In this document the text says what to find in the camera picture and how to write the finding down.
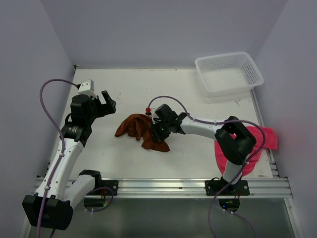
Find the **brown towel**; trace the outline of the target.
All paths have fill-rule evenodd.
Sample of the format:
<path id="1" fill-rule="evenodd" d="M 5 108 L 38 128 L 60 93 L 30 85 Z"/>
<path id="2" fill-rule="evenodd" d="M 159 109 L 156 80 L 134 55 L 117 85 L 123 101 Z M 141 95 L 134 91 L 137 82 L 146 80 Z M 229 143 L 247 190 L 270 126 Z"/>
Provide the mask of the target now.
<path id="1" fill-rule="evenodd" d="M 127 134 L 137 141 L 143 139 L 142 147 L 147 150 L 169 152 L 170 148 L 166 142 L 154 142 L 151 131 L 152 119 L 144 114 L 131 114 L 117 128 L 114 136 L 120 137 Z"/>

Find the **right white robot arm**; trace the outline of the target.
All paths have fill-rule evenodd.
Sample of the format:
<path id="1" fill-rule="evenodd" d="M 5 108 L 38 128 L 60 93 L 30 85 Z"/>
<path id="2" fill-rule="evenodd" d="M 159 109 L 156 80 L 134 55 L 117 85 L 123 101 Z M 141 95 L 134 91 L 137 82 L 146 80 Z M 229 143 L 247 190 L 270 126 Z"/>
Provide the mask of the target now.
<path id="1" fill-rule="evenodd" d="M 147 112 L 151 114 L 151 132 L 156 143 L 164 142 L 171 133 L 198 135 L 217 142 L 227 159 L 220 188 L 228 195 L 238 189 L 241 168 L 257 141 L 236 117 L 218 124 L 217 121 L 192 119 L 185 112 L 177 114 L 167 104 L 149 108 Z"/>

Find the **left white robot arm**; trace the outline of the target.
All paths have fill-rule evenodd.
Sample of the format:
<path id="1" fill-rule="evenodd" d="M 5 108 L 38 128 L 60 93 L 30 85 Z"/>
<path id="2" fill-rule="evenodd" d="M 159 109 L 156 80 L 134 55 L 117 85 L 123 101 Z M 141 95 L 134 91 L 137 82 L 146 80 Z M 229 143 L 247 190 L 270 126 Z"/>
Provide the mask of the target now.
<path id="1" fill-rule="evenodd" d="M 97 118 L 116 112 L 116 102 L 107 91 L 102 91 L 105 103 L 98 97 L 78 94 L 71 100 L 71 112 L 61 129 L 62 139 L 43 182 L 33 195 L 26 195 L 22 206 L 31 226 L 66 230 L 73 211 L 91 193 L 99 194 L 103 188 L 101 173 L 83 170 L 77 180 L 68 185 L 74 164 L 92 133 Z"/>

